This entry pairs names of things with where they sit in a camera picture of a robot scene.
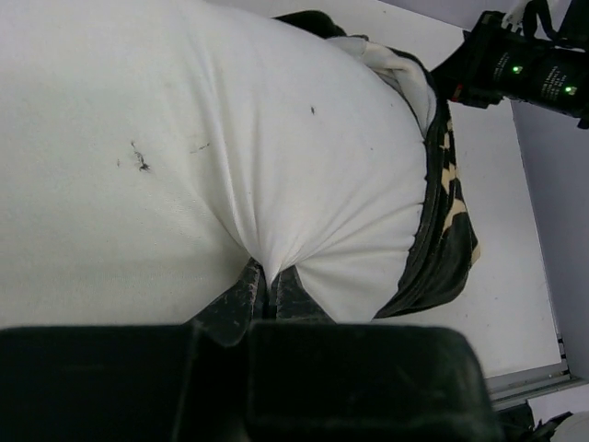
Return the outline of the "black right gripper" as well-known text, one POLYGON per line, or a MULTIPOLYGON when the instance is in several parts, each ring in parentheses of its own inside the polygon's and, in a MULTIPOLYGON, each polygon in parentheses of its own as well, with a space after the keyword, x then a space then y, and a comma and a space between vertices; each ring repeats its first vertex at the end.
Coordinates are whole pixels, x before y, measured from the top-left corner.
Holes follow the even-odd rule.
POLYGON ((588 125, 588 4, 572 1, 554 29, 548 1, 484 11, 463 43, 432 72, 439 92, 486 109, 523 101, 588 125))

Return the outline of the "white pillow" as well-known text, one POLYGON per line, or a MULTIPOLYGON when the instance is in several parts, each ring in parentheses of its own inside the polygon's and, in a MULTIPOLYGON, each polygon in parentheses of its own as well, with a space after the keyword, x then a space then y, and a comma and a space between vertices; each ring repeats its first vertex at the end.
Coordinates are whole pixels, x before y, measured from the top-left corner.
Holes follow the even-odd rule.
POLYGON ((1 324, 182 322, 249 260, 369 321, 435 111, 417 63, 359 38, 204 1, 5 1, 1 324))

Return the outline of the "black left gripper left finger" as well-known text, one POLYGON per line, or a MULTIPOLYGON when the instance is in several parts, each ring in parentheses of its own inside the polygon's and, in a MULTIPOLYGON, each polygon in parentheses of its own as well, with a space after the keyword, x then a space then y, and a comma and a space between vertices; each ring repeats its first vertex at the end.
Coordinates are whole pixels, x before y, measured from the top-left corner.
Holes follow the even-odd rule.
POLYGON ((5 441, 244 441, 241 343, 265 279, 237 281, 179 325, 21 326, 1 333, 5 441))

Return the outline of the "black floral pillowcase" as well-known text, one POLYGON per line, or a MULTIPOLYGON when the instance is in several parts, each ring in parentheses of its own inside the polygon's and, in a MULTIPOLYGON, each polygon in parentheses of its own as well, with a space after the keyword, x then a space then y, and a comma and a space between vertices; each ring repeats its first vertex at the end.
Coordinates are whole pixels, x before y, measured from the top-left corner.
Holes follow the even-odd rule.
POLYGON ((283 15, 280 21, 330 41, 359 60, 409 104, 424 136, 426 192, 420 226, 397 293, 375 314, 398 317, 445 305, 465 288, 479 257, 457 173, 451 114, 431 72, 414 55, 349 35, 317 10, 283 15))

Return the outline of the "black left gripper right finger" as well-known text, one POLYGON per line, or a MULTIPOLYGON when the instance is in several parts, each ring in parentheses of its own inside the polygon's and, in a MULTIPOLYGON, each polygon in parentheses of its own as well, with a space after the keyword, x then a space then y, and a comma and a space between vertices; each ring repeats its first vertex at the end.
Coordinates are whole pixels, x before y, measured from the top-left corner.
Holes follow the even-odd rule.
POLYGON ((500 441, 478 358, 439 327, 337 324, 295 268, 247 335, 254 441, 500 441))

